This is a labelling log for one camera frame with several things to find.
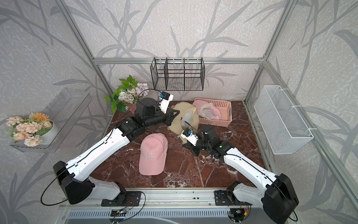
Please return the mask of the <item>beige baseball cap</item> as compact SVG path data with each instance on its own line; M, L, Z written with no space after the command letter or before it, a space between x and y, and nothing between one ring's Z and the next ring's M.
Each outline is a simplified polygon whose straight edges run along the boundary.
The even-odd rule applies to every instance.
M174 118L168 129L177 135L180 135L184 129L189 128L190 130L197 131L199 127L199 115L197 108L188 103L180 102L174 107L174 110L180 111L180 113Z

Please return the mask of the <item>pink baseball cap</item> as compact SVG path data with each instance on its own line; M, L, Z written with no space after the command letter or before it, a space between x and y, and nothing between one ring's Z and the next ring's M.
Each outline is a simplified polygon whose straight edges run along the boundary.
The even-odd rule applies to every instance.
M159 175L164 171L168 140L162 133L146 136L140 146L139 172L141 175Z

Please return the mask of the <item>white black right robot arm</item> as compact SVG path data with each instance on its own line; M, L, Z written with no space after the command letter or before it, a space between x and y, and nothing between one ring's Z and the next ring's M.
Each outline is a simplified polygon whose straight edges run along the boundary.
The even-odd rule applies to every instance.
M186 128L181 137L187 140L183 147L199 156L207 150L215 159L236 169L250 180L250 187L236 182L227 189L231 204L248 203L262 208L266 215L277 224L284 224L295 214L299 204L293 184L285 174L276 175L247 158L233 144L222 141L212 125L204 125L198 133Z

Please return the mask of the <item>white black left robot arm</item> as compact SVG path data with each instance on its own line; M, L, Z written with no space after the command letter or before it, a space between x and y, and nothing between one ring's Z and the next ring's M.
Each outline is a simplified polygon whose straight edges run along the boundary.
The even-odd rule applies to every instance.
M126 202L125 188L116 182L105 182L90 177L107 158L141 136L147 128L163 123L170 126L179 115L169 103L173 95L162 92L157 100L144 98L136 103L135 114L118 122L98 143L78 157L59 161L53 166L57 181L70 204L86 199L102 199L118 205Z

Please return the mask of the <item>pink cap in basket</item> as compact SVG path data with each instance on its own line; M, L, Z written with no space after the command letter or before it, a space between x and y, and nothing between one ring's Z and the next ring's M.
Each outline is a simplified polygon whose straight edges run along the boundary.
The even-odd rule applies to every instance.
M221 112L213 103L209 103L203 100L195 100L193 105L197 108L198 115L206 119L221 119Z

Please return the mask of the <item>pink glass vase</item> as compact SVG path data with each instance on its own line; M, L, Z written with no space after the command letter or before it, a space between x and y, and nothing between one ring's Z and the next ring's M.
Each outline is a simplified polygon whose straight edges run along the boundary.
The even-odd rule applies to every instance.
M135 111L137 109L137 105L136 104L129 104L128 106L128 111L131 112L132 114L135 114Z

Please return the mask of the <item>green and lilac flower bouquet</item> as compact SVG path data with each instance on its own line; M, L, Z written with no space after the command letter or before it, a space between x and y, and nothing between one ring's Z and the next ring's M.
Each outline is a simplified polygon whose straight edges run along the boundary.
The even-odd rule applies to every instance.
M117 87L112 95L106 96L106 102L110 103L112 113L116 111L127 112L129 105L135 104L141 97L148 94L147 83L139 83L129 75L126 79L120 79L121 85Z

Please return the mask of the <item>pink plastic basket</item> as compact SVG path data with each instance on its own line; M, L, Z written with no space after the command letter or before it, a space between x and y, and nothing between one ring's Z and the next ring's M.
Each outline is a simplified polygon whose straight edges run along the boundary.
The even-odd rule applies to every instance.
M217 107L221 112L220 120L206 119L199 116L200 124L212 125L218 127L228 127L229 124L232 122L233 116L232 116L231 102L223 101L223 100L215 100L215 99L202 99L202 98L196 98L195 100L203 100L209 103L213 103L213 105Z

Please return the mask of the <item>white pot peach flowers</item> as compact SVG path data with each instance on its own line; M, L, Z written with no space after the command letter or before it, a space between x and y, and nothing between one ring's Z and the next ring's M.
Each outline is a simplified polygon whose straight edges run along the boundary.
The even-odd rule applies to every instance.
M49 145L59 134L59 128L48 115L32 113L27 118L13 116L6 119L6 126L14 143L26 147Z

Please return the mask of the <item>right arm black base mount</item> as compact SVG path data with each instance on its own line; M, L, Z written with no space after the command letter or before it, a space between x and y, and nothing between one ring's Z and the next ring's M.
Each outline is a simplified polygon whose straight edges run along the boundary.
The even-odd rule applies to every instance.
M216 206L251 206L252 204L239 201L231 191L216 190L214 191Z

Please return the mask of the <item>white mesh wall basket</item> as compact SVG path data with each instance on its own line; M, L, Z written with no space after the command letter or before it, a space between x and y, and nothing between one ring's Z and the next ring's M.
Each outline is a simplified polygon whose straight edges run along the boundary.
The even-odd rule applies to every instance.
M265 85L254 109L273 154L293 154L314 139L310 128L282 87Z

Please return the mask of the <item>clear acrylic wall shelf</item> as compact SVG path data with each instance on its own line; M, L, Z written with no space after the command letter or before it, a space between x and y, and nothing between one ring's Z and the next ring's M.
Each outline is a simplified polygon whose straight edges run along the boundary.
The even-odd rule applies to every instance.
M11 143L10 146L24 153L56 152L91 101L91 95L87 91L64 88L42 111L54 124L43 136L41 144L27 147L21 141Z

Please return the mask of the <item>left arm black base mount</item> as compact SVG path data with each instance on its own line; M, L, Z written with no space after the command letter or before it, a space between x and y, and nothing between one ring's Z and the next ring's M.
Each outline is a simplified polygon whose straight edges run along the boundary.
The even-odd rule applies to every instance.
M126 191L121 192L115 199L108 200L103 199L101 202L102 207L111 207L111 206L129 206L137 207L140 203L141 191Z

